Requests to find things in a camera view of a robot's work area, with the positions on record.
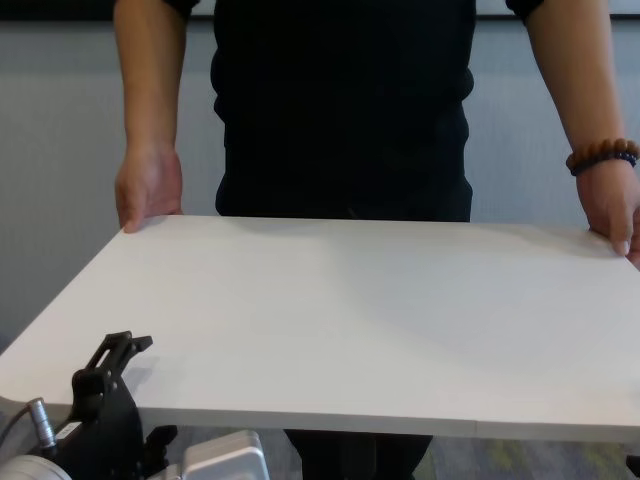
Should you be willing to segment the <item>person left hand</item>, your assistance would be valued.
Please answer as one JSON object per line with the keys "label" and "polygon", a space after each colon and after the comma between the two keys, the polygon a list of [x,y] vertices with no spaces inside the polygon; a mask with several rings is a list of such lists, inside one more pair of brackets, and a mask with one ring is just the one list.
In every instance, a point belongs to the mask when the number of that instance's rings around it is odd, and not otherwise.
{"label": "person left hand", "polygon": [[624,160],[601,162],[576,178],[590,229],[639,269],[639,180]]}

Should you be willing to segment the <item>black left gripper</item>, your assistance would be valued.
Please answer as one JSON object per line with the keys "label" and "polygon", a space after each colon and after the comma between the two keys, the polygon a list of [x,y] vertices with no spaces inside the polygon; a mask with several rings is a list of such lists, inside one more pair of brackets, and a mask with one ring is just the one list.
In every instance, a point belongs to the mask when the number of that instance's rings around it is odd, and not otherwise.
{"label": "black left gripper", "polygon": [[[129,361],[153,344],[130,331],[107,334],[87,365],[72,377],[67,422],[79,425],[57,442],[54,462],[73,479],[138,479],[143,440],[137,407],[119,380]],[[155,427],[145,440],[145,465],[167,466],[176,425]]]}

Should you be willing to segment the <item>person right hand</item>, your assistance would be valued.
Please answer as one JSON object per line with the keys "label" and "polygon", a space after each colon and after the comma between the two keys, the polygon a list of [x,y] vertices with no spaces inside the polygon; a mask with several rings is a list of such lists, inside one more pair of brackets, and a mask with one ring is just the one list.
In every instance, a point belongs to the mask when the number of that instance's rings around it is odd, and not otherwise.
{"label": "person right hand", "polygon": [[148,218],[181,214],[182,188],[181,163],[173,147],[128,145],[115,179],[120,227],[135,233]]}

